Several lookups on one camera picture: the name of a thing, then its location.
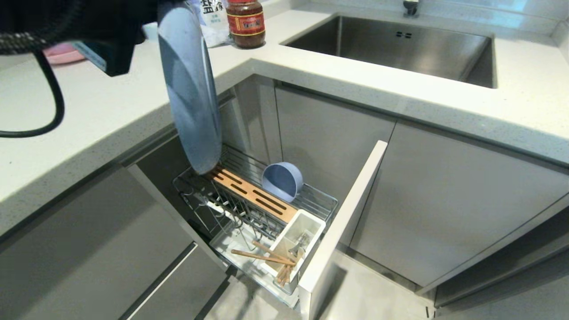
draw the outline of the white countertop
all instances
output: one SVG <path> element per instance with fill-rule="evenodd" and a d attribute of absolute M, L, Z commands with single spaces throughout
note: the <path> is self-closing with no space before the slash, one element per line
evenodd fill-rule
<path fill-rule="evenodd" d="M 279 45 L 333 14 L 494 35 L 497 89 Z M 430 122 L 569 166 L 569 65 L 548 36 L 422 15 L 307 5 L 266 21 L 266 45 L 210 50 L 218 93 L 253 74 Z M 67 105 L 59 128 L 0 139 L 0 235 L 104 164 L 172 123 L 158 45 L 136 47 L 131 71 L 109 78 L 89 62 L 58 67 Z M 34 61 L 0 72 L 0 128 L 53 116 Z"/>

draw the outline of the gray cabinet door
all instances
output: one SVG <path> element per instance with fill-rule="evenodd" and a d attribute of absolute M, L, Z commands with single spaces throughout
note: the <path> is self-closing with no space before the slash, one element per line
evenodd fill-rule
<path fill-rule="evenodd" d="M 530 159 L 399 122 L 351 247 L 427 286 L 567 189 L 564 173 Z"/>
<path fill-rule="evenodd" d="M 212 279 L 225 279 L 225 273 L 195 246 L 129 319 L 194 319 L 220 285 Z"/>
<path fill-rule="evenodd" d="M 305 92 L 276 92 L 284 161 L 341 204 L 369 151 L 378 140 L 389 142 L 395 120 Z"/>
<path fill-rule="evenodd" d="M 118 319 L 192 243 L 125 169 L 98 177 L 8 241 L 0 251 L 3 320 Z"/>

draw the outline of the kitchen floor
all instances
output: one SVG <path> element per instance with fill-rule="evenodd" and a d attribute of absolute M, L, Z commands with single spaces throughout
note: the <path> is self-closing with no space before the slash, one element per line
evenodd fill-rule
<path fill-rule="evenodd" d="M 432 302 L 344 255 L 336 264 L 345 272 L 320 311 L 321 320 L 425 320 Z M 229 286 L 205 316 L 206 320 L 296 320 L 300 312 L 288 308 L 244 274 Z"/>

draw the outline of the faucet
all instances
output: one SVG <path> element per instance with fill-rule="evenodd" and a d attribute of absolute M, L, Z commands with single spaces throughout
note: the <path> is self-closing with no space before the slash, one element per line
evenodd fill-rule
<path fill-rule="evenodd" d="M 403 0 L 403 6 L 407 11 L 403 14 L 407 18 L 416 18 L 419 16 L 417 10 L 419 8 L 419 0 Z"/>

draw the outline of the dish rack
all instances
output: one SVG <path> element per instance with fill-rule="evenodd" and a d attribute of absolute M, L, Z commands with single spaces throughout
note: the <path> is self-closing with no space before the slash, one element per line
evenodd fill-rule
<path fill-rule="evenodd" d="M 227 169 L 253 186 L 262 188 L 262 174 L 266 166 L 233 147 L 223 145 L 218 171 Z M 200 176 L 189 167 L 174 178 L 172 184 L 205 229 L 214 236 L 210 246 L 285 304 L 294 307 L 298 301 L 298 290 L 292 294 L 283 291 L 273 284 L 273 276 L 261 268 L 259 260 L 231 253 L 231 249 L 238 249 L 263 255 L 264 252 L 251 242 L 256 240 L 270 247 L 286 227 L 286 223 L 262 206 L 245 200 L 233 190 L 216 182 L 212 174 Z M 325 221 L 325 233 L 336 213 L 338 200 L 305 183 L 290 204 Z"/>

